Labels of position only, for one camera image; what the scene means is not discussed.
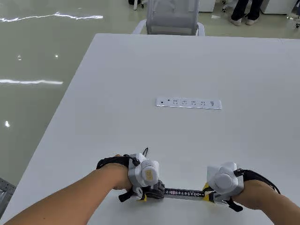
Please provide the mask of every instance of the wrist-mounted device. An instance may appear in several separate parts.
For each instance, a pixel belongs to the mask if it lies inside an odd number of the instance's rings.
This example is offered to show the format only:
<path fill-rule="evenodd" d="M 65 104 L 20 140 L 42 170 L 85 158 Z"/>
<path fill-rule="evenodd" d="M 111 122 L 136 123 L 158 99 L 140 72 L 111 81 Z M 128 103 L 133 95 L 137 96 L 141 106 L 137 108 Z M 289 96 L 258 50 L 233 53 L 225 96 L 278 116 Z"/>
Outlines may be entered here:
<path fill-rule="evenodd" d="M 126 193 L 119 195 L 121 202 L 126 201 L 130 197 L 137 197 L 139 200 L 144 199 L 145 192 L 143 188 L 154 186 L 158 183 L 158 162 L 147 159 L 142 153 L 101 159 L 96 169 L 100 169 L 109 163 L 118 163 L 128 168 L 128 178 L 132 188 Z"/>
<path fill-rule="evenodd" d="M 206 200 L 228 204 L 229 208 L 240 212 L 243 207 L 234 203 L 232 196 L 240 194 L 244 189 L 244 182 L 248 180 L 262 181 L 280 194 L 279 189 L 267 178 L 252 170 L 243 170 L 236 163 L 230 162 L 221 166 L 208 166 L 207 183 L 203 188 L 203 191 L 208 192 Z"/>

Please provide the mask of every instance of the shiny floor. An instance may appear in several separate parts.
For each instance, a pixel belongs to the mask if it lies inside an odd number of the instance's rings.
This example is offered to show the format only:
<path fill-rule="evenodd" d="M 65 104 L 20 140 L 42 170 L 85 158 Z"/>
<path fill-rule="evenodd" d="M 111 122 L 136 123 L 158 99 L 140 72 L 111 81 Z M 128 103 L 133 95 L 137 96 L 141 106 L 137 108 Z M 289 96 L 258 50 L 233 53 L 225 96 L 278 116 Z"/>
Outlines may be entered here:
<path fill-rule="evenodd" d="M 199 14 L 207 36 L 300 38 L 286 15 L 235 27 L 221 8 Z M 18 184 L 94 35 L 131 33 L 146 11 L 127 0 L 0 0 L 1 178 Z"/>

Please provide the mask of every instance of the person's legs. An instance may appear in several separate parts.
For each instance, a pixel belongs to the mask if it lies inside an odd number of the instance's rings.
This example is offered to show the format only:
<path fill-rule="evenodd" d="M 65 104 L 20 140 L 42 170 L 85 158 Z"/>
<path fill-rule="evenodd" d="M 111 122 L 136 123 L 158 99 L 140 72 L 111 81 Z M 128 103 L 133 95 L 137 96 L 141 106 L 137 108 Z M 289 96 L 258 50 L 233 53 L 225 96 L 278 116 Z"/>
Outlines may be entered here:
<path fill-rule="evenodd" d="M 259 11 L 261 8 L 261 5 L 263 3 L 263 0 L 253 0 L 250 12 L 247 15 L 247 18 L 249 20 L 257 20 L 259 18 Z"/>
<path fill-rule="evenodd" d="M 233 14 L 231 16 L 232 20 L 239 20 L 244 17 L 245 10 L 249 0 L 239 0 L 236 7 L 234 8 Z"/>

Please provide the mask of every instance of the electrical outlet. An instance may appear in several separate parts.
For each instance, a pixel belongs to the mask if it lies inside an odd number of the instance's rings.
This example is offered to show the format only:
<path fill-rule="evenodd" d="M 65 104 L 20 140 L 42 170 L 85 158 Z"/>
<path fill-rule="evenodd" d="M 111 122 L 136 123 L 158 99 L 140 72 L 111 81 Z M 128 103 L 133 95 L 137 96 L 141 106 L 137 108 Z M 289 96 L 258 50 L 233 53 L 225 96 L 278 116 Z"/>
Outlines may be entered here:
<path fill-rule="evenodd" d="M 196 109 L 222 109 L 220 100 L 203 100 L 183 97 L 158 97 L 156 106 L 196 108 Z"/>

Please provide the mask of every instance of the white cabinet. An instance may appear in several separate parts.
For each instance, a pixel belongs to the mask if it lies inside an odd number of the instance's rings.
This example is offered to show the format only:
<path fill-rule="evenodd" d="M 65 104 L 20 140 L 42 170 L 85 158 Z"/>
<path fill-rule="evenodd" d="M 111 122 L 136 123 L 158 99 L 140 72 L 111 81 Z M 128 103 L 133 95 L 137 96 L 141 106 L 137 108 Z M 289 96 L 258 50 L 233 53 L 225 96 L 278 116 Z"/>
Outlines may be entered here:
<path fill-rule="evenodd" d="M 261 10 L 266 14 L 288 14 L 292 11 L 297 0 L 265 0 Z"/>
<path fill-rule="evenodd" d="M 200 0 L 199 12 L 214 11 L 216 0 Z"/>

